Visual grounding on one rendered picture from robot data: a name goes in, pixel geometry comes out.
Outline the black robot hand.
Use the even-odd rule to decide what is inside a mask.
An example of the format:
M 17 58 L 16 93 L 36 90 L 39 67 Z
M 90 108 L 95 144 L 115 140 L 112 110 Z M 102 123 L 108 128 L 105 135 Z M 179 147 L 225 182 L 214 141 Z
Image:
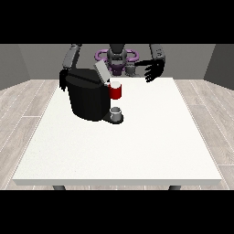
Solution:
M 62 69 L 59 72 L 59 87 L 62 90 L 65 90 L 67 87 L 66 77 L 68 76 L 69 71 L 67 69 Z
M 162 59 L 142 60 L 136 62 L 134 66 L 145 66 L 145 80 L 151 82 L 163 74 L 165 62 Z

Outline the small grey coffee pod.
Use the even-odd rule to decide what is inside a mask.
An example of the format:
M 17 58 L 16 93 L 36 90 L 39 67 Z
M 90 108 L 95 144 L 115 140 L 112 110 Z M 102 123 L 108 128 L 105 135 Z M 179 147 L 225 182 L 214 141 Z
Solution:
M 134 64 L 127 64 L 125 66 L 125 74 L 129 77 L 135 76 L 135 66 Z

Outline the black coffee machine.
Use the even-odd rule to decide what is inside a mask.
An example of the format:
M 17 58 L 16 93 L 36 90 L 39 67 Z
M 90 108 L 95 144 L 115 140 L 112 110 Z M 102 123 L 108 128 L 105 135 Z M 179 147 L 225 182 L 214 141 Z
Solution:
M 110 90 L 105 86 L 95 69 L 72 69 L 66 77 L 69 100 L 73 113 L 86 121 L 104 120 L 112 124 L 123 122 L 111 116 Z

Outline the pale grey machine lid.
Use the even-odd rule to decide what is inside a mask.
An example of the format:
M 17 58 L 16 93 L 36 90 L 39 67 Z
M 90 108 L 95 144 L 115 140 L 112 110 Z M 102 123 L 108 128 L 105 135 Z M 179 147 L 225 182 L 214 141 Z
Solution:
M 105 63 L 103 60 L 100 60 L 98 62 L 96 62 L 94 64 L 94 68 L 96 69 L 96 71 L 98 72 L 100 78 L 101 78 L 101 81 L 103 83 L 106 83 L 107 80 L 111 77 L 111 74 L 110 72 L 108 71 Z

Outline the red pod holder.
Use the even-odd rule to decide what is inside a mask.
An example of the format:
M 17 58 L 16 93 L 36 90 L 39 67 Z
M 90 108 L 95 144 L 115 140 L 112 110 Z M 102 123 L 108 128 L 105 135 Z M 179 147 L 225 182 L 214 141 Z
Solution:
M 109 90 L 111 99 L 118 100 L 122 97 L 122 84 L 119 81 L 112 81 Z

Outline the small grey cup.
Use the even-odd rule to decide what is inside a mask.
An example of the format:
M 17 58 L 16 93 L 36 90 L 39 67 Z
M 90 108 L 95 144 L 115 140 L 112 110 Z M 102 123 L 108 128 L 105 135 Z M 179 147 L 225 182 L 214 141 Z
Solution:
M 110 109 L 111 120 L 118 122 L 122 118 L 122 111 L 119 107 L 112 107 Z

